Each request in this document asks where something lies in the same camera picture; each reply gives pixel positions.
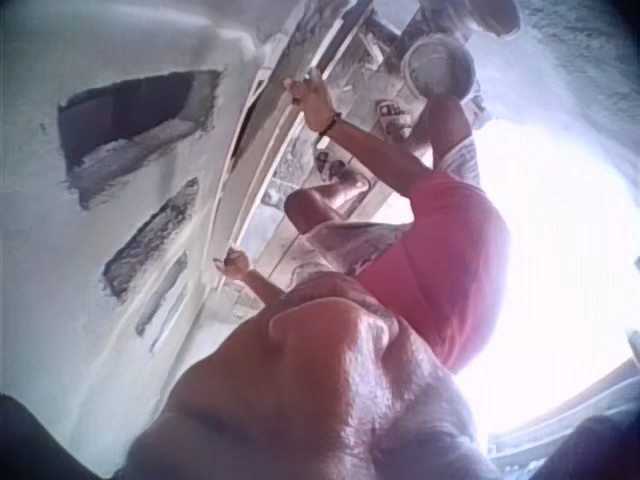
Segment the plaster wall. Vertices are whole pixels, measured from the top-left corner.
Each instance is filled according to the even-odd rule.
[[[203,272],[228,152],[256,75],[277,58],[304,7],[300,0],[3,6],[1,389],[99,474],[120,465],[149,422],[209,291]],[[156,152],[83,210],[67,184],[58,106],[87,89],[188,70],[221,73],[212,128]],[[121,303],[105,286],[106,262],[193,178],[199,194],[189,221]],[[179,295],[184,301],[150,353],[152,338],[139,337],[136,322],[185,252],[188,266],[159,313]]]

